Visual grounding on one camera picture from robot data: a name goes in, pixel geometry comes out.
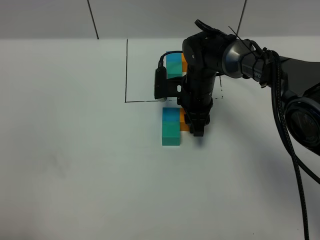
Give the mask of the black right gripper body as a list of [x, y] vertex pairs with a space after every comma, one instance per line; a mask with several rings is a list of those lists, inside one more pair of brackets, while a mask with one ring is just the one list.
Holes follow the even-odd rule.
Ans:
[[194, 119], [209, 117], [213, 106], [213, 89], [217, 72], [215, 70], [188, 70], [182, 79], [182, 89], [177, 103], [185, 110], [185, 122], [191, 133]]

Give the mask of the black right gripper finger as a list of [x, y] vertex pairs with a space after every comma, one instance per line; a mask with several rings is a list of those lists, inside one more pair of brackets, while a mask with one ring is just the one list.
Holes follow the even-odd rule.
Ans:
[[205, 126], [209, 124], [209, 117], [193, 119], [191, 121], [191, 133], [194, 137], [203, 137]]

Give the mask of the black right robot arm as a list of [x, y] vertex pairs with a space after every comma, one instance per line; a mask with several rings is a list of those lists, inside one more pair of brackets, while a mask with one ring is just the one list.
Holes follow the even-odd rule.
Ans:
[[313, 153], [320, 152], [320, 64], [277, 55], [252, 40], [238, 39], [200, 20], [200, 32], [186, 38], [182, 52], [187, 72], [182, 87], [190, 102], [183, 105], [190, 132], [201, 137], [210, 121], [212, 92], [218, 74], [253, 79], [278, 91], [284, 125]]

